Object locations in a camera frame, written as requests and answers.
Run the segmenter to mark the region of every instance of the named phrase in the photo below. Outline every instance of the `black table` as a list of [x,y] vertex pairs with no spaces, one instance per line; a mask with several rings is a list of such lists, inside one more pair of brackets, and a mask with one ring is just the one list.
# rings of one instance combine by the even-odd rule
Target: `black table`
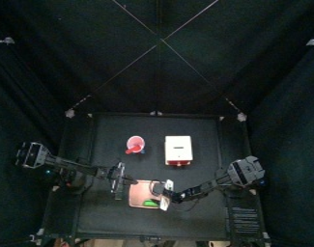
[[[145,139],[143,154],[124,154],[130,136]],[[163,164],[163,138],[191,137],[191,164]],[[77,116],[68,120],[59,156],[87,160],[91,165],[124,163],[124,173],[135,179],[167,178],[181,191],[214,178],[217,169],[249,155],[245,125],[234,117],[106,115]],[[95,179],[83,195],[51,192],[45,212],[45,237],[139,238],[171,240],[228,239],[226,199],[213,191],[193,202],[170,206],[166,212],[127,205],[127,187],[122,200],[110,194],[108,182]]]

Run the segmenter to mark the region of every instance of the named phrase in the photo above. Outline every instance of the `black curtain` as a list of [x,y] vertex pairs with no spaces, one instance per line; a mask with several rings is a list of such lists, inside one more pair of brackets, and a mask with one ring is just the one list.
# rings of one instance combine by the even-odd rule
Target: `black curtain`
[[[0,40],[6,37],[0,33]],[[15,166],[17,144],[37,141],[55,151],[63,112],[12,44],[0,43],[0,242],[16,242],[41,224],[47,186]]]
[[269,184],[261,192],[279,246],[314,246],[314,47],[252,112],[250,143]]

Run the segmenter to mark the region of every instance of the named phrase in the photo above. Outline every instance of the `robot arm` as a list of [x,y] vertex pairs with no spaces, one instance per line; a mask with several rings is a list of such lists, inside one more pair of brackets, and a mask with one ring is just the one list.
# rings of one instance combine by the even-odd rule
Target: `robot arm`
[[107,179],[111,182],[111,193],[116,193],[123,184],[135,184],[136,181],[123,174],[123,163],[112,167],[88,166],[51,155],[48,149],[39,143],[23,143],[17,150],[16,165],[23,168],[36,169],[48,165],[59,171],[79,172],[83,175],[98,179]]
[[248,156],[244,159],[234,160],[229,164],[226,173],[221,177],[202,182],[195,187],[185,189],[181,192],[174,192],[163,188],[163,183],[157,183],[153,192],[154,194],[161,194],[163,197],[169,198],[171,203],[179,204],[181,202],[206,197],[208,193],[224,186],[224,184],[246,187],[250,184],[258,183],[262,175],[264,170],[257,158]]

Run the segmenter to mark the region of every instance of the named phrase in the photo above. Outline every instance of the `cable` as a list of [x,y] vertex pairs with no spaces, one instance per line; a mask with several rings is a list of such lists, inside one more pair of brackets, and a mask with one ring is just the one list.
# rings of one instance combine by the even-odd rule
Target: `cable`
[[153,189],[151,189],[151,183],[157,181],[158,183],[161,183],[161,181],[158,179],[151,179],[150,180],[150,184],[149,184],[149,189],[150,189],[150,193],[157,197],[158,195],[153,192]]
[[174,209],[175,211],[178,211],[178,212],[189,212],[189,211],[194,208],[194,206],[197,205],[198,201],[199,201],[199,199],[195,199],[195,200],[193,201],[191,207],[189,207],[187,209],[183,209],[183,210],[175,208],[174,204],[170,204],[170,205],[171,205],[171,207],[173,207],[173,209]]

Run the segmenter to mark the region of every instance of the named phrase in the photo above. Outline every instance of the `white box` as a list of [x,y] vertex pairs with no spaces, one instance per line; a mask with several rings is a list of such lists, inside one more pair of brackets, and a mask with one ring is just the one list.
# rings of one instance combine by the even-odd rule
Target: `white box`
[[165,164],[189,165],[191,162],[191,137],[165,136]]

